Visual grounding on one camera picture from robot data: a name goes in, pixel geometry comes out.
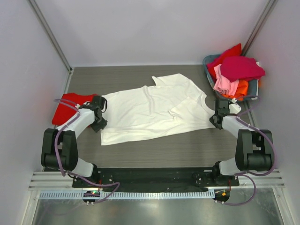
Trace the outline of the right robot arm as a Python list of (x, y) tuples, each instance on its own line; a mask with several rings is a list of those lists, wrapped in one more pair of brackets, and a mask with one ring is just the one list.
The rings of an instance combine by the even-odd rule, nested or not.
[(212, 168), (212, 182), (219, 186), (229, 185), (240, 175), (262, 177), (275, 169), (272, 133), (242, 121), (237, 115), (240, 111), (237, 103), (217, 99), (215, 112), (209, 119), (215, 128), (231, 133), (237, 140), (235, 157), (216, 162)]

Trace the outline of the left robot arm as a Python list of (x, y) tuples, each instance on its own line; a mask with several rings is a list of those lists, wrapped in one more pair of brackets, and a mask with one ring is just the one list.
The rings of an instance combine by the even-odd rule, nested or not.
[(44, 132), (41, 165), (60, 170), (63, 176), (70, 174), (83, 177), (83, 182), (88, 187), (95, 187), (100, 180), (98, 168), (79, 158), (77, 138), (87, 127), (91, 127), (96, 133), (106, 127), (107, 120), (102, 114), (107, 110), (107, 100), (96, 95), (82, 105), (76, 105), (67, 99), (55, 101), (75, 110), (75, 114), (62, 125), (48, 128)]

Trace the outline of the white printed t shirt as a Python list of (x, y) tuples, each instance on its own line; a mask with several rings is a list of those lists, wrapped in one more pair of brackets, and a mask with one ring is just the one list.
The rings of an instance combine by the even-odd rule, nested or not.
[(212, 128), (206, 94), (182, 74), (152, 77), (154, 86), (105, 95), (103, 146)]

